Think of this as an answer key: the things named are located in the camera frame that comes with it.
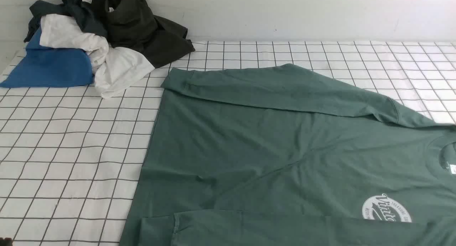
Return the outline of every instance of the white printed logo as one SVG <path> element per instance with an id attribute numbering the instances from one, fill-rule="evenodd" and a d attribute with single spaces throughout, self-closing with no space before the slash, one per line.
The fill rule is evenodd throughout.
<path id="1" fill-rule="evenodd" d="M 363 204 L 363 217 L 371 220 L 412 222 L 405 207 L 386 194 L 367 199 Z"/>

